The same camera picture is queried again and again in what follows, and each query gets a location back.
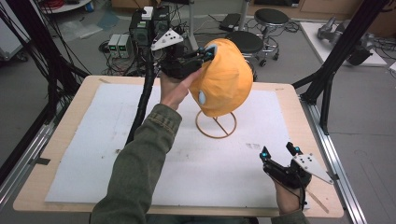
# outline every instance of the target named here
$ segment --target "metal rail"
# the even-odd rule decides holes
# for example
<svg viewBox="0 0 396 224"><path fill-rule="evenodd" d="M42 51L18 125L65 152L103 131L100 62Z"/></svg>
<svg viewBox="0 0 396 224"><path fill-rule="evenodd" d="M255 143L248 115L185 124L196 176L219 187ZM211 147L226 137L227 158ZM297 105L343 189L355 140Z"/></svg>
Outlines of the metal rail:
<svg viewBox="0 0 396 224"><path fill-rule="evenodd" d="M54 130L55 125L53 121L47 125L42 125L34 140L7 176L3 185L0 187L0 212L31 166L35 165L35 160L39 157L40 152L50 140Z"/></svg>
<svg viewBox="0 0 396 224"><path fill-rule="evenodd" d="M316 105L309 105L307 102L302 102L303 107L311 115L311 122L315 126L318 139L322 146L322 153L325 155L326 162L331 168L332 173L338 176L338 180L334 181L337 190L341 194L344 207L348 211L351 221L355 224L366 224L366 218L361 211L358 199L347 179L347 174L335 150L332 139L327 135L320 126L320 112Z"/></svg>

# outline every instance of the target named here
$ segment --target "wire stand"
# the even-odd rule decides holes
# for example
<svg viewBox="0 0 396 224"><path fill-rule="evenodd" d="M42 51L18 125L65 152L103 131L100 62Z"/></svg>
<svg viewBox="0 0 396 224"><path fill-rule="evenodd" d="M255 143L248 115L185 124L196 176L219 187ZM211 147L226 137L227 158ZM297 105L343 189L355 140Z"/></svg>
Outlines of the wire stand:
<svg viewBox="0 0 396 224"><path fill-rule="evenodd" d="M233 132L234 132L235 129L236 129L236 124L237 124L237 122L236 122L236 117L235 117L235 115L233 114L233 112L230 112L229 115L231 115L232 118L233 118L233 129L232 129L230 132L228 132L228 131L223 127L223 125L221 125L221 124L219 123L219 117L215 117L215 118L212 118L212 119L213 119L213 120L216 122L216 124L219 125L219 127L224 131L225 135L214 136L214 135L212 135L212 134L209 134L209 133L207 133L206 131L204 131L204 130L200 127L200 125L199 125L199 116L200 116L200 114L202 114L202 110L200 110L200 111L198 112L197 116L195 117L195 125L197 126L198 130L199 130L201 133L203 133L205 136L208 136L208 137L210 137L210 138L215 138L215 139L226 138L226 137L230 136L231 134L233 134Z"/></svg>

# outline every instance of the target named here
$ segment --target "olive green jacket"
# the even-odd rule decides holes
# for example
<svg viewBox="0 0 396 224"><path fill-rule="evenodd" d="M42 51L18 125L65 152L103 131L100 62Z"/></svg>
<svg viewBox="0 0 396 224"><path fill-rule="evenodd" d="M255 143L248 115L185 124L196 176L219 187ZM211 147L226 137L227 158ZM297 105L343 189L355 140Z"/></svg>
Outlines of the olive green jacket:
<svg viewBox="0 0 396 224"><path fill-rule="evenodd" d="M146 223L152 194L171 149L181 116L166 105L155 105L114 162L107 195L92 211L92 224ZM275 217L273 223L307 223L302 212Z"/></svg>

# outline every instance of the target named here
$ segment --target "stool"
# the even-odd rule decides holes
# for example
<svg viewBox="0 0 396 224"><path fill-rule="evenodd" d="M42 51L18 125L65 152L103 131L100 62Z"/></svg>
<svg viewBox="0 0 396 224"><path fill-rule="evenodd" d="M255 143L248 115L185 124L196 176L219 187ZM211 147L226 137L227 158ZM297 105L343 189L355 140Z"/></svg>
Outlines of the stool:
<svg viewBox="0 0 396 224"><path fill-rule="evenodd" d="M233 41L246 58L254 57L259 60L259 53L265 52L264 58L260 61L260 66L265 66L265 58L268 52L276 50L276 54L273 57L274 60L277 60L279 55L279 45L268 34L279 27L285 26L289 18L283 12L276 9L262 8L254 13L254 20L265 27L264 30L262 30L262 38L245 31L229 33L225 38ZM275 42L275 45L271 45L270 40Z"/></svg>
<svg viewBox="0 0 396 224"><path fill-rule="evenodd" d="M262 41L264 43L262 52L265 52L265 55L264 59L260 62L260 65L264 66L266 63L265 57L268 52L273 52L276 50L276 54L273 57L274 60L277 60L279 56L279 45L271 36L269 36L269 34L277 28L284 27L286 23L289 22L289 17L279 10L272 8L262 8L254 13L254 20L258 24L265 27L262 30ZM270 40L272 40L275 44L270 45Z"/></svg>

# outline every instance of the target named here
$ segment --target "hand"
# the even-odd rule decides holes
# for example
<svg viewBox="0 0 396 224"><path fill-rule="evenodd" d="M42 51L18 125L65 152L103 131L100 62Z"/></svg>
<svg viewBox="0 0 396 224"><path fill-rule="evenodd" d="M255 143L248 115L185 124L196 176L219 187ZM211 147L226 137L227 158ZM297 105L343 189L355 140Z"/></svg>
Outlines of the hand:
<svg viewBox="0 0 396 224"><path fill-rule="evenodd" d="M161 74L161 101L160 104L167 105L174 110L178 109L178 105L189 94L189 86L201 75L202 69L191 73L183 80L168 77Z"/></svg>
<svg viewBox="0 0 396 224"><path fill-rule="evenodd" d="M279 214L286 215L300 209L300 189L285 189L274 180Z"/></svg>

